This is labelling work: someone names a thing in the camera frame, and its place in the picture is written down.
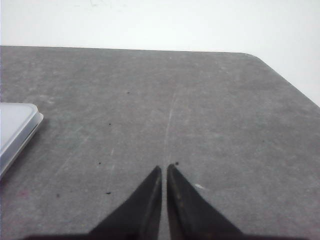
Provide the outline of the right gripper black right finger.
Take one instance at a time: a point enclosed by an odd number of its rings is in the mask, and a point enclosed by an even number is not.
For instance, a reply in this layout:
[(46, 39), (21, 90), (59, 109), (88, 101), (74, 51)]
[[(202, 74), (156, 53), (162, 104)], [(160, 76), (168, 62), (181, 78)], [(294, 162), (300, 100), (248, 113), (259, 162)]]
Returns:
[(196, 191), (174, 164), (167, 168), (166, 188), (172, 240), (220, 240), (244, 236)]

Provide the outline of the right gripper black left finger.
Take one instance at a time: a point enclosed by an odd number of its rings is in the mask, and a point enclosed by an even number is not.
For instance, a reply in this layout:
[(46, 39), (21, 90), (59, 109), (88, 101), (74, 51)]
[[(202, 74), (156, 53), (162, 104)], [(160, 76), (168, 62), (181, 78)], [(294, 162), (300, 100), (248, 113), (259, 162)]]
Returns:
[(156, 166), (132, 195), (89, 234), (102, 240), (157, 240), (162, 210), (162, 171)]

